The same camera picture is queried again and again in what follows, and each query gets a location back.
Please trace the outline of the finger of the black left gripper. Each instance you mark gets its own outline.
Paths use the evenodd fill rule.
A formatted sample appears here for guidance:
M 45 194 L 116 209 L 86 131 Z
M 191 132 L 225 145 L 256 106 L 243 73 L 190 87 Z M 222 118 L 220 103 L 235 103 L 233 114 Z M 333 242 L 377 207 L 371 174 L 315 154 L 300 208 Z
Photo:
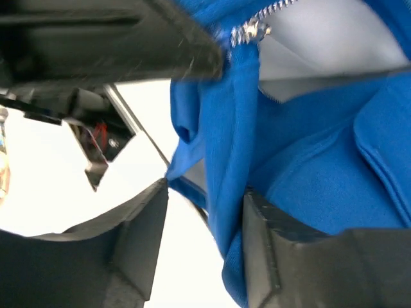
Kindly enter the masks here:
M 218 79 L 223 55 L 173 1 L 2 1 L 1 85 Z

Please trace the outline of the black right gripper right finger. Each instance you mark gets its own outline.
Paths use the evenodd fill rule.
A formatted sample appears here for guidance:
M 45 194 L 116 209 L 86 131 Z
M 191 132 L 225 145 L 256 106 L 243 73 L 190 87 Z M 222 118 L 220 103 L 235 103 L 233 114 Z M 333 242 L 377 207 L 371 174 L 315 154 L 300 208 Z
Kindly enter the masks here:
M 252 190 L 243 198 L 250 307 L 409 307 L 410 231 L 327 235 Z

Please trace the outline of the blue zip jacket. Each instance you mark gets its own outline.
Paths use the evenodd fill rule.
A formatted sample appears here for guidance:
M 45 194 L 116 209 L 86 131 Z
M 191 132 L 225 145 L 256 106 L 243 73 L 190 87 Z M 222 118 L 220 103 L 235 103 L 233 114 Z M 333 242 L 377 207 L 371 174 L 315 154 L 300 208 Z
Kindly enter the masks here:
M 320 231 L 410 226 L 409 1 L 180 1 L 226 48 L 220 81 L 174 81 L 170 186 L 208 214 L 249 304 L 246 186 Z

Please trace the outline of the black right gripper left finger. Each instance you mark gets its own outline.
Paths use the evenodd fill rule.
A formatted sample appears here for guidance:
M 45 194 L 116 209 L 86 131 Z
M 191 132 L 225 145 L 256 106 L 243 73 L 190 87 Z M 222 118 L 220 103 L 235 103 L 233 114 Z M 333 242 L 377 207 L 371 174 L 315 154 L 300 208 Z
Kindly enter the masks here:
M 168 183 L 61 234 L 1 232 L 2 307 L 142 307 L 149 301 Z

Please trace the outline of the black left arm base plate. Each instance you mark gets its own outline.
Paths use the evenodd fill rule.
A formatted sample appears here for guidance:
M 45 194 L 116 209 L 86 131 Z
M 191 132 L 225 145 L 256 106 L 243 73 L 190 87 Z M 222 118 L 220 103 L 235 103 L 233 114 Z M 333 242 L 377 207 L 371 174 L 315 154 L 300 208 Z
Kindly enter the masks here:
M 115 85 L 63 92 L 64 121 L 87 159 L 85 175 L 94 191 L 110 164 L 142 126 Z

